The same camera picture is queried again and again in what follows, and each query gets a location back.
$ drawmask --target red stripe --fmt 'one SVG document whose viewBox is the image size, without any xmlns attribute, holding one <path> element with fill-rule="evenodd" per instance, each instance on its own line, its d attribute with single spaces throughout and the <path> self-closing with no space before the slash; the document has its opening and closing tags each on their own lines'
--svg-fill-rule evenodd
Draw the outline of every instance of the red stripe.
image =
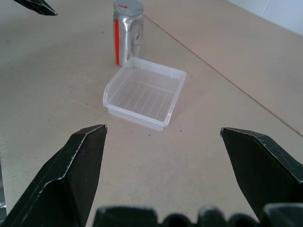
<svg viewBox="0 0 303 227">
<path fill-rule="evenodd" d="M 125 6 L 125 5 L 118 5 L 118 6 L 120 6 L 120 7 L 122 7 L 122 8 L 125 8 L 125 9 L 127 9 L 128 7 L 127 6 Z"/>
<path fill-rule="evenodd" d="M 119 21 L 115 20 L 115 47 L 116 47 L 116 62 L 119 64 Z"/>
</svg>

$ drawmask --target clear plastic container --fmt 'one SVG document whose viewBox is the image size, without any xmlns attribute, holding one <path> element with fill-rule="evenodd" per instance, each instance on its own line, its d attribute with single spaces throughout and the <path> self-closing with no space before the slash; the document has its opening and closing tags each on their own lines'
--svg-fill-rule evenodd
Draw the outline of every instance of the clear plastic container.
<svg viewBox="0 0 303 227">
<path fill-rule="evenodd" d="M 110 114 L 162 131 L 168 126 L 186 72 L 130 58 L 106 86 Z"/>
</svg>

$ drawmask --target beige countertop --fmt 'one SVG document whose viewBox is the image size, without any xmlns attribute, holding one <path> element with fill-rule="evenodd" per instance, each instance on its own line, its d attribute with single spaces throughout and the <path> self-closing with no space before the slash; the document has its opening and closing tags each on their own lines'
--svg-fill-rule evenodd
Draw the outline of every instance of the beige countertop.
<svg viewBox="0 0 303 227">
<path fill-rule="evenodd" d="M 303 37 L 225 0 L 142 0 L 145 15 L 303 135 Z"/>
<path fill-rule="evenodd" d="M 58 17 L 40 16 L 14 2 L 0 9 L 0 15 L 18 12 L 0 22 L 0 157 L 8 211 L 73 132 L 106 123 L 87 226 L 96 208 L 108 204 L 150 205 L 160 220 L 177 211 L 195 221 L 197 209 L 207 204 L 227 216 L 253 215 L 220 128 L 267 134 L 300 162 L 302 137 L 148 19 L 143 58 L 187 72 L 170 124 L 158 132 L 109 115 L 103 91 L 119 70 L 112 3 L 49 0 Z M 149 16 L 150 7 L 145 1 Z"/>
</svg>

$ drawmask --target silver can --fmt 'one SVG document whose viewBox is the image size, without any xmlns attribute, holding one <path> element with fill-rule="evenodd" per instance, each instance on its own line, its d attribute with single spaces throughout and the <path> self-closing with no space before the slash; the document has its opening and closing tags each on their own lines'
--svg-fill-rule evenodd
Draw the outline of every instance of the silver can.
<svg viewBox="0 0 303 227">
<path fill-rule="evenodd" d="M 143 4 L 137 0 L 114 3 L 116 63 L 123 66 L 131 57 L 140 58 L 143 40 Z"/>
</svg>

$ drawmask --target black plastic part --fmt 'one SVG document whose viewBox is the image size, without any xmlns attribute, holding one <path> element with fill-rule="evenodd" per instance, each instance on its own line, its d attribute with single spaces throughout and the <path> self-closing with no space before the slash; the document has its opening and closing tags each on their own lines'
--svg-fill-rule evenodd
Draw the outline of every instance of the black plastic part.
<svg viewBox="0 0 303 227">
<path fill-rule="evenodd" d="M 41 15 L 45 15 L 45 16 L 58 15 L 56 11 L 53 10 L 53 8 L 50 7 L 50 5 L 48 5 L 44 0 L 14 0 L 14 1 Z"/>
<path fill-rule="evenodd" d="M 97 190 L 107 128 L 74 133 L 44 164 L 1 227 L 84 227 Z"/>
<path fill-rule="evenodd" d="M 228 221 L 229 227 L 257 227 L 258 223 L 245 214 L 234 214 Z"/>
<path fill-rule="evenodd" d="M 216 207 L 204 206 L 199 210 L 197 227 L 226 227 L 223 213 Z"/>
<path fill-rule="evenodd" d="M 167 216 L 162 227 L 192 227 L 190 220 L 182 214 L 171 214 Z"/>
<path fill-rule="evenodd" d="M 269 136 L 222 128 L 240 189 L 258 218 L 263 207 L 276 202 L 303 202 L 303 165 Z"/>
<path fill-rule="evenodd" d="M 276 203 L 264 207 L 261 216 L 262 227 L 302 227 L 302 203 Z"/>
<path fill-rule="evenodd" d="M 93 227 L 157 227 L 153 209 L 132 207 L 103 207 L 96 212 Z"/>
</svg>

